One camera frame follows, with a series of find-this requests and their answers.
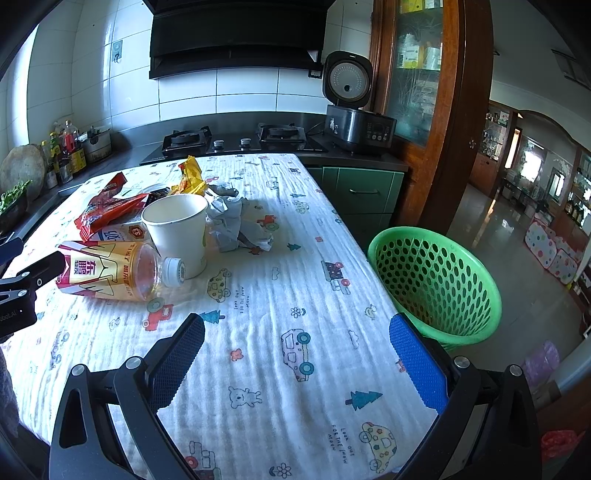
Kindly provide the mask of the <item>pink plastic bag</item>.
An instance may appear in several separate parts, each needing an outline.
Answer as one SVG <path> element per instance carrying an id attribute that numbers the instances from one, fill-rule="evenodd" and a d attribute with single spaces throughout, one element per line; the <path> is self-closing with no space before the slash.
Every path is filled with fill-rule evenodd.
<path id="1" fill-rule="evenodd" d="M 521 367 L 529 387 L 535 389 L 545 383 L 559 365 L 560 354 L 556 345 L 546 340 L 524 359 Z"/>

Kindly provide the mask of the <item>condiment bottles group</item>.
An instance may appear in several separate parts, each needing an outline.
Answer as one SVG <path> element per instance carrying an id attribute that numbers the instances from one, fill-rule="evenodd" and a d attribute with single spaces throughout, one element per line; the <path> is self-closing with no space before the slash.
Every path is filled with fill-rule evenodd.
<path id="1" fill-rule="evenodd" d="M 69 183 L 88 166 L 83 149 L 83 135 L 70 119 L 55 123 L 49 139 L 41 142 L 45 160 L 45 189 Z"/>

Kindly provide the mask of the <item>white paper cup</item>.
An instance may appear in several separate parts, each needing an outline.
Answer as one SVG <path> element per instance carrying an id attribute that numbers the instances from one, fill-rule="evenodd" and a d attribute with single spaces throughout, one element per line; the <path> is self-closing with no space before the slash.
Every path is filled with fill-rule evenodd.
<path id="1" fill-rule="evenodd" d="M 185 278 L 204 271 L 205 217 L 208 202 L 197 194 L 175 194 L 156 200 L 141 212 L 161 257 L 180 258 Z"/>

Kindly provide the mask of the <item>green kitchen cabinet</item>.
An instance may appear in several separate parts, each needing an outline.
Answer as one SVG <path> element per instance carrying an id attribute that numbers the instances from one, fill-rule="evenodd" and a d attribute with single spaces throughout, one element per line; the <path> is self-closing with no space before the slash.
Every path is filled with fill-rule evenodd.
<path id="1" fill-rule="evenodd" d="M 390 226 L 405 174 L 349 167 L 308 167 L 308 173 L 335 207 L 356 243 L 367 251 L 377 234 Z"/>

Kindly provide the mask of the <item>polka dot play tent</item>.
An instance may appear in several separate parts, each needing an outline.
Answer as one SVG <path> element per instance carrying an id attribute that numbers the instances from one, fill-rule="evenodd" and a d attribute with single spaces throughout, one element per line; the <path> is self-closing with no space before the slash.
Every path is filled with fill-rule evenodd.
<path id="1" fill-rule="evenodd" d="M 580 253 L 544 223 L 534 219 L 526 230 L 524 243 L 542 268 L 568 286 L 575 277 Z"/>

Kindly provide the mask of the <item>white milk carton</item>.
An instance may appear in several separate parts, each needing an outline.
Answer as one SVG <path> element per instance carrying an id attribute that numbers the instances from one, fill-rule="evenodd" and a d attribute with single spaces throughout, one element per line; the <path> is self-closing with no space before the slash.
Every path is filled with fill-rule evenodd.
<path id="1" fill-rule="evenodd" d="M 93 233 L 90 241 L 145 242 L 151 239 L 142 222 L 107 225 Z"/>

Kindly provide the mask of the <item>yellow red drink bottle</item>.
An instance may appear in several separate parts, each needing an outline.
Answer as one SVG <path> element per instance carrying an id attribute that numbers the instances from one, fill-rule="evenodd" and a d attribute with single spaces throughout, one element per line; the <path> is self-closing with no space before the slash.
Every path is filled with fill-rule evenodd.
<path id="1" fill-rule="evenodd" d="M 148 242 L 65 241 L 65 269 L 56 280 L 67 294 L 101 300 L 148 302 L 184 282 L 179 258 L 162 257 Z"/>

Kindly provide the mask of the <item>black range hood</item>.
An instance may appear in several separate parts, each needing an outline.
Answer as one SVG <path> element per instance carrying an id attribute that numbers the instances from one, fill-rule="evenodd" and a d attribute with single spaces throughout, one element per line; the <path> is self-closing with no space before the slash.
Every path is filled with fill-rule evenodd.
<path id="1" fill-rule="evenodd" d="M 242 67 L 321 68 L 331 1 L 147 1 L 151 79 Z"/>

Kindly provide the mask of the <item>red snack wrapper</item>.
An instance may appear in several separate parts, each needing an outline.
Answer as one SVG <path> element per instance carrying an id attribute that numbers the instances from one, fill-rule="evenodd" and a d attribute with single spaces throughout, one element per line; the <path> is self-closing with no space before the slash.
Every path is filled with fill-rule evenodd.
<path id="1" fill-rule="evenodd" d="M 129 198 L 119 198 L 118 194 L 127 182 L 122 172 L 114 175 L 106 186 L 88 203 L 82 214 L 74 221 L 83 241 L 111 224 L 117 219 L 139 211 L 147 200 L 147 193 L 139 193 Z"/>

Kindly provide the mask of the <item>black rice cooker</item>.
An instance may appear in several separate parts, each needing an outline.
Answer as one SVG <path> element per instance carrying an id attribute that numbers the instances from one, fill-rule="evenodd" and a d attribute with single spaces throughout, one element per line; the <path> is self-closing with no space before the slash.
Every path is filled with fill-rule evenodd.
<path id="1" fill-rule="evenodd" d="M 396 120 L 363 110 L 372 96 L 373 66 L 361 55 L 335 51 L 325 58 L 322 94 L 329 101 L 324 131 L 343 150 L 388 150 Z"/>

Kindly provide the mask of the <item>grey paper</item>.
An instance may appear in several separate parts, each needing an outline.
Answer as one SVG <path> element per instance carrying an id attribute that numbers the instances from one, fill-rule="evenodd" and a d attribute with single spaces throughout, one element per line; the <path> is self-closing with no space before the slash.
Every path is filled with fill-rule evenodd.
<path id="1" fill-rule="evenodd" d="M 256 221 L 245 218 L 249 201 L 230 185 L 211 185 L 204 193 L 208 206 L 211 236 L 221 252 L 238 248 L 259 249 L 265 252 L 273 248 L 273 234 Z"/>

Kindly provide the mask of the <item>steel pot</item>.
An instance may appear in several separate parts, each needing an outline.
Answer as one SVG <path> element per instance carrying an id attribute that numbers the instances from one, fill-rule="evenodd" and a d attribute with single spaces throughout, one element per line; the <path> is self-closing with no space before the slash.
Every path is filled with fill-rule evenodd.
<path id="1" fill-rule="evenodd" d="M 110 129 L 91 127 L 82 136 L 82 147 L 89 164 L 102 162 L 112 153 Z"/>

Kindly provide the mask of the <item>yellow snack wrapper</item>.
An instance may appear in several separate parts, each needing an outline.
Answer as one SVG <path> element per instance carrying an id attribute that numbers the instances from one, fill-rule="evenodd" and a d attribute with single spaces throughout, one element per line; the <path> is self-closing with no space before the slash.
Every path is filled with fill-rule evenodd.
<path id="1" fill-rule="evenodd" d="M 191 194 L 204 196 L 208 185 L 201 176 L 201 169 L 197 160 L 188 155 L 186 160 L 178 165 L 181 180 L 178 185 L 170 189 L 170 195 Z"/>

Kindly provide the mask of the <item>black gas stove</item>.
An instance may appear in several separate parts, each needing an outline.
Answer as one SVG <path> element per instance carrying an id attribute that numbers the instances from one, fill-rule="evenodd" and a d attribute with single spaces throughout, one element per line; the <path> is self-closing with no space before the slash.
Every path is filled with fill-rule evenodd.
<path id="1" fill-rule="evenodd" d="M 188 155 L 195 158 L 219 155 L 259 153 L 324 154 L 328 149 L 308 136 L 303 127 L 294 124 L 259 123 L 252 135 L 230 133 L 215 136 L 208 126 L 195 131 L 176 131 L 163 138 L 160 147 L 140 162 L 140 166 L 172 160 Z"/>

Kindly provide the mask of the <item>wooden glass door cabinet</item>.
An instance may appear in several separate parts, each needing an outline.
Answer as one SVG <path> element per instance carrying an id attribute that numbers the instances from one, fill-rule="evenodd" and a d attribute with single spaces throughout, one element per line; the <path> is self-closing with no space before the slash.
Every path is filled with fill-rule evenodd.
<path id="1" fill-rule="evenodd" d="M 482 138 L 493 74 L 487 1 L 376 1 L 370 110 L 394 118 L 410 176 L 394 224 L 448 232 Z"/>

